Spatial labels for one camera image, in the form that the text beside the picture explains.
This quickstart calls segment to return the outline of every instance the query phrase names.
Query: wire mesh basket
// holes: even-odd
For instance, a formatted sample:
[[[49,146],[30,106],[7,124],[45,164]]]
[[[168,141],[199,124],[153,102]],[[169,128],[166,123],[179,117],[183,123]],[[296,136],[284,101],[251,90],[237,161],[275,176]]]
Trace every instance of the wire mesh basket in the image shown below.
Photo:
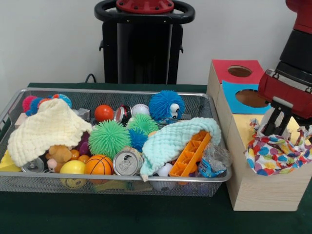
[[[0,159],[3,157],[14,123],[23,112],[22,101],[29,95],[47,97],[62,93],[73,103],[73,109],[85,108],[94,113],[101,104],[116,110],[120,105],[147,104],[154,92],[42,89],[27,88],[17,92],[0,115]],[[212,98],[205,94],[179,93],[186,111],[183,119],[210,117],[217,120]],[[85,193],[85,194],[132,194],[132,195],[183,195],[213,196],[221,183],[231,177],[231,169],[217,178],[158,177],[152,176],[143,182],[139,176],[120,175],[74,175],[56,173],[0,172],[0,191],[40,193]]]

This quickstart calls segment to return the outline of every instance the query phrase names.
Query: colorful patterned cloth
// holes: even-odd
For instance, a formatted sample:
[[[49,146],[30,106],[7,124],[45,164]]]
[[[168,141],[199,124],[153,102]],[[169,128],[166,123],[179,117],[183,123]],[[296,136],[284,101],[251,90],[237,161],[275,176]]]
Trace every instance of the colorful patterned cloth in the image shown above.
[[[312,161],[312,145],[305,144],[312,135],[312,125],[309,130],[305,127],[298,129],[300,136],[295,145],[278,135],[263,135],[263,126],[259,127],[256,119],[250,125],[254,135],[245,156],[249,166],[258,175],[286,174]]]

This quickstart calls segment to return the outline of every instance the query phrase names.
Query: light blue knitted blanket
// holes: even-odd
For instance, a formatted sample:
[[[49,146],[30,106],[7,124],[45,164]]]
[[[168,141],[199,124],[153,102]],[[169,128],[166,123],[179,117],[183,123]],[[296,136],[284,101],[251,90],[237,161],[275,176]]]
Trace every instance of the light blue knitted blanket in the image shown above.
[[[144,163],[140,174],[144,181],[166,162],[174,160],[185,148],[194,134],[205,130],[211,135],[211,142],[218,145],[221,130],[213,118],[193,118],[169,124],[148,138],[143,146]]]

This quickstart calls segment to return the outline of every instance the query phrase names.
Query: dark green table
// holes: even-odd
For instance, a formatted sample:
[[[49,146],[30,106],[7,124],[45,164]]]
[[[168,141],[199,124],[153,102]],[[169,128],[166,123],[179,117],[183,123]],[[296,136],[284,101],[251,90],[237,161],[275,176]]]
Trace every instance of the dark green table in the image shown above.
[[[204,85],[46,84],[30,87],[206,92]],[[312,184],[297,212],[234,212],[226,185],[212,198],[0,193],[0,234],[312,233]]]

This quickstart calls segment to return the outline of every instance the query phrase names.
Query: orange ice cube tray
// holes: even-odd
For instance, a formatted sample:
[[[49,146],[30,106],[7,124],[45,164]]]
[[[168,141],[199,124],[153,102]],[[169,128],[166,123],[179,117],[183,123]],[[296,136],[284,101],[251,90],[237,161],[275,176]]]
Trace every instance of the orange ice cube tray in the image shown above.
[[[189,177],[189,174],[194,172],[194,168],[196,168],[196,162],[201,161],[203,151],[210,142],[210,139],[211,136],[206,131],[200,131],[193,135],[170,170],[169,175],[175,177]]]

